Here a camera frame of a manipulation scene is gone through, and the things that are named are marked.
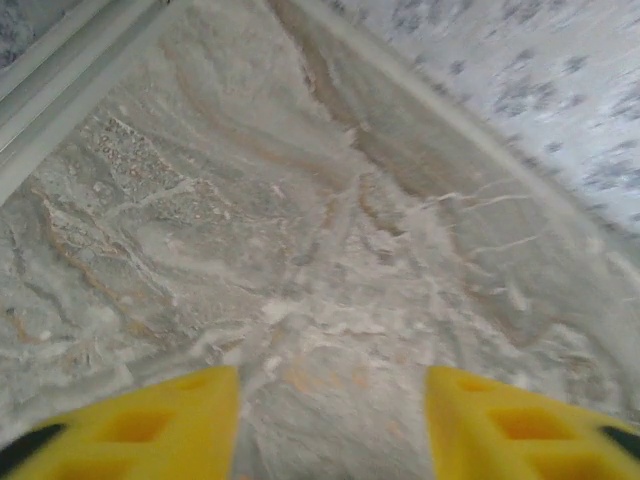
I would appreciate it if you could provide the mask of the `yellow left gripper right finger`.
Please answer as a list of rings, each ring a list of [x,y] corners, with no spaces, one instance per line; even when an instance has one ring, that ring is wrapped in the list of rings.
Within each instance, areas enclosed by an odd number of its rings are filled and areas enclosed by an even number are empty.
[[[624,422],[469,371],[432,366],[425,422],[438,479],[636,479]]]

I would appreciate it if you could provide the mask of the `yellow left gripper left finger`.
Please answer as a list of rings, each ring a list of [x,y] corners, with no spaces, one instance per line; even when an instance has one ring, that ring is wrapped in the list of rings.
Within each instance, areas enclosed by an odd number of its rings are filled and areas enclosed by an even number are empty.
[[[4,479],[225,479],[239,378],[216,366],[42,421],[1,450]]]

